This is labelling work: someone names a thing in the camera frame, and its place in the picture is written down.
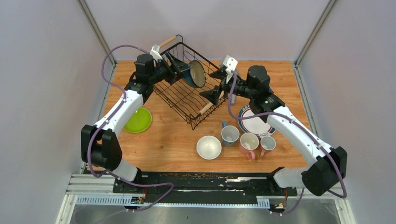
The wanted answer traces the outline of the light blue mug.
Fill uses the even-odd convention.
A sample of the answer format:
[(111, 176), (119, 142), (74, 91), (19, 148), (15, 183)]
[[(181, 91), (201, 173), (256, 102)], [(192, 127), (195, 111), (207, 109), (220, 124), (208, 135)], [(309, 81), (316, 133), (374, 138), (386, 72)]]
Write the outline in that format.
[(239, 139), (240, 132), (237, 127), (222, 122), (221, 139), (226, 147), (233, 146)]

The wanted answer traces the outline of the pink cup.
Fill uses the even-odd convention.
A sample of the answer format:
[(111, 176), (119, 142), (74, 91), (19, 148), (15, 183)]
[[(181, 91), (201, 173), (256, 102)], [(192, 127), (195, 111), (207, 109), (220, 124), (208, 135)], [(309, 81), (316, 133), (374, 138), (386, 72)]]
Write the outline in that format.
[(255, 160), (255, 150), (259, 146), (259, 139), (253, 133), (244, 133), (240, 137), (239, 151), (250, 160)]

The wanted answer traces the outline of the beige ceramic bowl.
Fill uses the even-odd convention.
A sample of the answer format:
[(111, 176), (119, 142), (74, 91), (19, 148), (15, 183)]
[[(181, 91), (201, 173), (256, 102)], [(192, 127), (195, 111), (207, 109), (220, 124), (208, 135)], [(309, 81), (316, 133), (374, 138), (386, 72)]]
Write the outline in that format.
[(222, 145), (216, 137), (207, 135), (197, 141), (196, 151), (201, 158), (213, 160), (220, 155)]

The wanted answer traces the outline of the small mauve cup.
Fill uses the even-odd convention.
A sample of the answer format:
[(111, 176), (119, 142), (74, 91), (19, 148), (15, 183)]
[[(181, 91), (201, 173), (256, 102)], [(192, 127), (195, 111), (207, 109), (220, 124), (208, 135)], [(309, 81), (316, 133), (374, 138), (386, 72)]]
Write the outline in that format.
[(276, 147), (276, 140), (271, 136), (264, 136), (260, 140), (260, 156), (263, 157), (266, 153), (273, 151)]

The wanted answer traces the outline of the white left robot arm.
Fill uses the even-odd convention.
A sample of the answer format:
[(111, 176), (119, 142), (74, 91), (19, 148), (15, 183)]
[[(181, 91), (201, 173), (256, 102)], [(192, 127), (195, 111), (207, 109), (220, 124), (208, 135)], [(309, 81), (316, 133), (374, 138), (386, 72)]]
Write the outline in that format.
[(123, 159), (118, 136), (132, 115), (148, 100), (156, 83), (165, 80), (173, 84), (189, 74), (193, 67), (169, 52), (166, 57), (139, 55), (134, 63), (135, 72), (117, 104), (94, 125), (85, 125), (81, 130), (82, 160), (126, 180), (125, 187), (132, 193), (142, 189), (143, 180), (138, 177), (139, 169)]

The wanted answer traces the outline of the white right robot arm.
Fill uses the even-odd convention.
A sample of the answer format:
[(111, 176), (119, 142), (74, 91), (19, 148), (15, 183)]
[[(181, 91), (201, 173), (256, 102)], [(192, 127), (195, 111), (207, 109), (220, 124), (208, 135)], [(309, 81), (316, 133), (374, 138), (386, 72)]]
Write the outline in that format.
[(253, 118), (260, 118), (280, 132), (303, 156), (306, 168), (280, 167), (267, 181), (267, 190), (278, 195), (285, 188), (306, 188), (321, 196), (329, 192), (345, 199), (347, 191), (343, 179), (346, 176), (347, 152), (342, 147), (332, 147), (306, 128), (285, 103), (270, 91), (270, 76), (264, 66), (253, 65), (247, 78), (241, 79), (237, 72), (222, 67), (209, 75), (219, 79), (214, 89), (203, 91), (201, 96), (214, 105), (220, 94), (236, 95), (249, 99)]

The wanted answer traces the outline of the dark blue ceramic bowl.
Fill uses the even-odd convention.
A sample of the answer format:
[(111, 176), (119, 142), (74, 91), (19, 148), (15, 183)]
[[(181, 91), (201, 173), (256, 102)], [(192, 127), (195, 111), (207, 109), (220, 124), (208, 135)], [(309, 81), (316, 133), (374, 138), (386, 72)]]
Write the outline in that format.
[(206, 76), (203, 65), (200, 61), (189, 62), (191, 68), (182, 73), (183, 81), (192, 88), (202, 88), (206, 84)]

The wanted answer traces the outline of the lime green plate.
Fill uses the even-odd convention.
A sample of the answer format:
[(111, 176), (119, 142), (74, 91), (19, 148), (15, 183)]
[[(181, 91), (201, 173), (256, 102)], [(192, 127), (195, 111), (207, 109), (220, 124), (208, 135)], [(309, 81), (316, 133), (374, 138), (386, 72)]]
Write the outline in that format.
[(139, 108), (124, 125), (124, 129), (129, 133), (141, 133), (147, 130), (152, 124), (152, 114), (146, 108)]

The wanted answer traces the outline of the white plate dark striped rim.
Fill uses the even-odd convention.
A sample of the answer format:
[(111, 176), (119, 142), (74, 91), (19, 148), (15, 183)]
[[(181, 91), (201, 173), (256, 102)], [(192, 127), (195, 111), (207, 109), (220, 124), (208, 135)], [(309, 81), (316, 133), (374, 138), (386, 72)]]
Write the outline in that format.
[[(245, 105), (240, 109), (238, 113), (238, 117), (250, 117), (253, 116), (253, 112), (249, 105)], [(242, 119), (237, 120), (240, 129), (244, 133), (253, 133), (259, 139), (264, 136), (271, 136), (275, 133), (276, 129), (269, 124), (262, 121), (259, 117), (251, 118), (251, 119)]]

